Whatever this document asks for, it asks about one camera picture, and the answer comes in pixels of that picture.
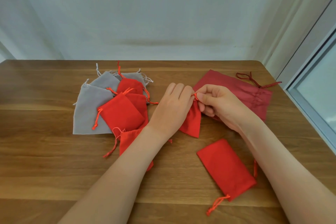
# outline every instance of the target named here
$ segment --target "hand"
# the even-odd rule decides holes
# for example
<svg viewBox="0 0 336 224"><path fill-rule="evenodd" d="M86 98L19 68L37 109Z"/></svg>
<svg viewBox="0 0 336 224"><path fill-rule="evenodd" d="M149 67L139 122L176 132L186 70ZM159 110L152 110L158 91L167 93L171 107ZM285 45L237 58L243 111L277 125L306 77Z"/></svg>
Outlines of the hand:
<svg viewBox="0 0 336 224"><path fill-rule="evenodd" d="M201 112L210 117L218 116L229 128L240 134L241 123L256 116L226 87L207 84L196 92Z"/></svg>
<svg viewBox="0 0 336 224"><path fill-rule="evenodd" d="M194 90L182 83L171 83L157 105L147 126L167 141L182 126L193 100Z"/></svg>

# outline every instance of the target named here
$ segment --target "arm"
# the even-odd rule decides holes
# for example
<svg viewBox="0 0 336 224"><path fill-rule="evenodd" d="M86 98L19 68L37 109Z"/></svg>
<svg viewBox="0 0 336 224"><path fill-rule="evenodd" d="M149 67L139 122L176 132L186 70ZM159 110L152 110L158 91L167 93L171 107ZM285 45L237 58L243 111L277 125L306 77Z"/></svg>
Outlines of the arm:
<svg viewBox="0 0 336 224"><path fill-rule="evenodd" d="M169 85L149 124L59 224L126 223L148 165L186 119L193 93Z"/></svg>
<svg viewBox="0 0 336 224"><path fill-rule="evenodd" d="M336 223L336 196L293 157L257 115L225 87L205 85L197 92L201 111L217 115L244 139L290 223Z"/></svg>

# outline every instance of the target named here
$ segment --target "pile of pouches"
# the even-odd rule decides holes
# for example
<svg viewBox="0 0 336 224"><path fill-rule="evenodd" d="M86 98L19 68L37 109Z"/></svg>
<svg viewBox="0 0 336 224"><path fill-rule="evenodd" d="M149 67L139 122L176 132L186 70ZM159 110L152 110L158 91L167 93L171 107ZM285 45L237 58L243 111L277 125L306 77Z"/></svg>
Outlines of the pile of pouches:
<svg viewBox="0 0 336 224"><path fill-rule="evenodd" d="M114 133L115 145L104 157L115 150L118 140L120 141L119 155L121 155L148 124L147 104L158 104L150 101L149 92L146 89L146 85L153 81L146 76L144 78L140 70L135 73L120 73L119 62L117 72L106 71L101 74L98 65L96 70L98 78L91 84L87 83L87 79L78 95L73 116L73 133L81 135ZM240 79L249 79L256 86L209 70L193 89L196 91L205 84L225 86L264 121L272 95L271 91L264 88L280 82L260 86L252 78L251 72L250 75L237 73L236 76ZM196 138L199 137L201 125L201 111L197 101L195 96L187 118L179 129ZM256 161L254 160L252 176L224 139L199 150L197 155L225 195L215 200L207 215L224 199L232 201L256 184Z"/></svg>

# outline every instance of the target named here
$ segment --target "right hand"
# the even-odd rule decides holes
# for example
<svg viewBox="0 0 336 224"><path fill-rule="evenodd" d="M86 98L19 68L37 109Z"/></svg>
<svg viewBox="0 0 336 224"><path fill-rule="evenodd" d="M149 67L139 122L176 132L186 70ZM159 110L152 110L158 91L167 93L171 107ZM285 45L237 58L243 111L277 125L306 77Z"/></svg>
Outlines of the right hand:
<svg viewBox="0 0 336 224"><path fill-rule="evenodd" d="M205 115L218 116L229 128L242 133L242 121L254 118L255 114L228 88L206 84L196 91L198 106Z"/></svg>

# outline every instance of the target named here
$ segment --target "wood grain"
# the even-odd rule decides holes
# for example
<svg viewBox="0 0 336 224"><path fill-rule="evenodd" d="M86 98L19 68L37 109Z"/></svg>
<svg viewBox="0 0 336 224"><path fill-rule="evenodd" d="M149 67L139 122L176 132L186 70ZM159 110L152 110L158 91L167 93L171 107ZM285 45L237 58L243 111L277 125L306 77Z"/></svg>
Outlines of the wood grain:
<svg viewBox="0 0 336 224"><path fill-rule="evenodd" d="M97 61L101 72L114 61ZM0 64L0 223L57 223L117 159L102 156L113 135L73 135L73 103L96 61L12 61ZM122 71L139 68L154 80L159 101L171 82L193 86L209 69L229 76L253 72L262 85L274 79L257 61L122 61ZM273 91L266 124L286 148L322 183L336 192L336 157L279 86ZM149 106L149 117L155 106ZM146 173L129 223L287 223L263 172L258 184L205 215L221 191L196 152L226 138L247 168L253 156L240 136L202 117L199 139L173 136Z"/></svg>

